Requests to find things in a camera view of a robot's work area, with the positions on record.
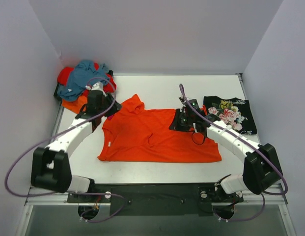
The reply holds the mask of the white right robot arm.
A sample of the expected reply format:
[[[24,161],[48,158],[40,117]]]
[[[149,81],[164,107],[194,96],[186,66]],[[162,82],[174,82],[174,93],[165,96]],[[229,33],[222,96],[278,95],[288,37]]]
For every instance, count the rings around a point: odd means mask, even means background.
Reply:
[[[197,100],[180,98],[182,108],[176,109],[170,130],[193,130],[230,151],[244,164],[241,174],[227,175],[215,184],[214,195],[226,201],[233,193],[249,190],[259,195],[283,179],[276,149],[271,144],[261,145],[234,131],[217,115],[206,115]]]

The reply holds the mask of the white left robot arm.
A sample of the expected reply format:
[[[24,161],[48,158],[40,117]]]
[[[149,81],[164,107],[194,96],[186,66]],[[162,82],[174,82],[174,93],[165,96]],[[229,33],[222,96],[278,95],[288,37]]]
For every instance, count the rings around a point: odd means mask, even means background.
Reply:
[[[38,147],[33,152],[31,185],[57,193],[74,192],[86,203],[96,197],[91,187],[93,180],[73,175],[69,158],[81,144],[101,124],[102,117],[110,117],[121,110],[121,105],[112,93],[92,90],[79,113],[67,130],[63,131],[46,147]]]

